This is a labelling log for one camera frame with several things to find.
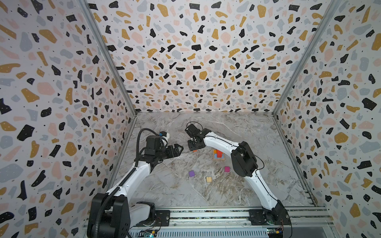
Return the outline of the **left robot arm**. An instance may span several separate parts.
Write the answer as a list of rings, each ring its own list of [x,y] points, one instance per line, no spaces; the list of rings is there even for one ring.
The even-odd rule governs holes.
[[[130,199],[157,165],[181,155],[183,146],[169,145],[168,138],[166,133],[148,136],[146,146],[137,150],[136,161],[127,174],[107,192],[95,195],[87,226],[89,238],[129,238],[130,228],[156,224],[153,202],[130,205]]]

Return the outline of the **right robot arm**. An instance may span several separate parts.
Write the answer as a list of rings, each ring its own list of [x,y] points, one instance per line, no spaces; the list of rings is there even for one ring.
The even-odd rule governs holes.
[[[263,209],[263,219],[273,225],[289,225],[290,216],[282,202],[271,192],[265,183],[257,164],[258,157],[253,153],[249,144],[227,140],[209,129],[200,130],[193,123],[188,123],[185,132],[190,137],[190,151],[211,147],[231,158],[234,172],[243,177],[251,186]]]

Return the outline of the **red block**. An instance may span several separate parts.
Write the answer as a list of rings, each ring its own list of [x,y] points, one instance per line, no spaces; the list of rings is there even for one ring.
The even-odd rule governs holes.
[[[222,159],[222,158],[223,158],[223,153],[222,153],[221,151],[216,150],[216,151],[215,151],[215,154],[217,155],[217,157],[218,157],[219,159]]]

